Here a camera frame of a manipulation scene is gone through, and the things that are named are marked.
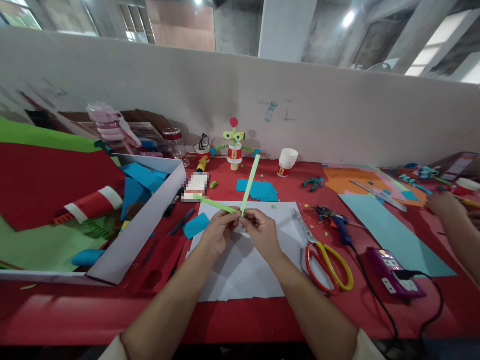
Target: glass jar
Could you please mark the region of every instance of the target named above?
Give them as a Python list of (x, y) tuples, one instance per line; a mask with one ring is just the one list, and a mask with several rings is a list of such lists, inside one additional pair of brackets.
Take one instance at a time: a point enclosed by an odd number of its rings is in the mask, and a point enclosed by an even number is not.
[(171, 127), (163, 131), (163, 138), (168, 143), (170, 148), (170, 154), (174, 159), (183, 161), (185, 167), (190, 165), (190, 161), (187, 158), (187, 148), (185, 147), (185, 141), (182, 137), (182, 132), (176, 127)]

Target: yellow scissors handle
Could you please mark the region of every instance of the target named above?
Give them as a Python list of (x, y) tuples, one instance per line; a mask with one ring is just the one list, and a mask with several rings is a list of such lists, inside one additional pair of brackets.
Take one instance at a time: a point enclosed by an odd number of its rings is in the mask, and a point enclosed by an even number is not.
[[(331, 274), (335, 278), (336, 282), (338, 283), (338, 286), (345, 291), (350, 291), (354, 288), (354, 275), (352, 274), (352, 270), (350, 269), (350, 266), (347, 264), (345, 259), (340, 256), (338, 252), (333, 250), (330, 246), (328, 245), (323, 245), (320, 242), (317, 242), (316, 245), (321, 251), (321, 254), (323, 255), (323, 258), (325, 259), (326, 265), (331, 271)], [(346, 285), (343, 284), (343, 282), (340, 280), (339, 276), (337, 275), (337, 272), (335, 271), (332, 262), (330, 261), (329, 255), (327, 254), (327, 250), (335, 256), (338, 261), (341, 263), (341, 265), (345, 268), (346, 275), (348, 276), (348, 283)]]

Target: purple power strip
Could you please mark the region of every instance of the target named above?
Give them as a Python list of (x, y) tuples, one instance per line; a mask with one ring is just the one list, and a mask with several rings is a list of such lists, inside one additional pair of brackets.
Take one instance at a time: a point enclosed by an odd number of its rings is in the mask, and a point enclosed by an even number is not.
[(402, 299), (417, 299), (427, 296), (415, 280), (399, 280), (394, 270), (405, 270), (395, 256), (388, 250), (368, 248), (366, 256), (372, 263), (375, 272), (393, 296)]

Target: black marker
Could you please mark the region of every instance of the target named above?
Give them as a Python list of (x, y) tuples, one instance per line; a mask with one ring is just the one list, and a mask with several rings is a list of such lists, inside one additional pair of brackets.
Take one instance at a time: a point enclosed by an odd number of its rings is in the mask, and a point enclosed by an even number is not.
[(184, 187), (182, 187), (182, 188), (180, 188), (180, 190), (178, 190), (178, 192), (176, 193), (175, 197), (173, 198), (173, 201), (172, 201), (171, 204), (168, 205), (168, 207), (166, 208), (165, 213), (163, 214), (163, 217), (164, 217), (164, 218), (168, 218), (170, 215), (172, 215), (172, 212), (174, 211), (175, 204), (176, 204), (176, 202), (178, 201), (178, 199), (180, 199), (180, 197), (182, 196), (182, 194), (184, 193), (184, 191), (185, 191), (185, 188), (184, 188)]

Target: person's sleeve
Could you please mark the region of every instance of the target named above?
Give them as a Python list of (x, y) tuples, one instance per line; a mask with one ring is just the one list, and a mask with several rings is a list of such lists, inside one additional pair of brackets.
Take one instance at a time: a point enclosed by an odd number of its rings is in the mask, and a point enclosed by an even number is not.
[(113, 339), (98, 360), (129, 360), (124, 345), (120, 341), (120, 335)]
[(365, 331), (360, 329), (356, 337), (356, 351), (352, 360), (385, 360), (385, 358)]

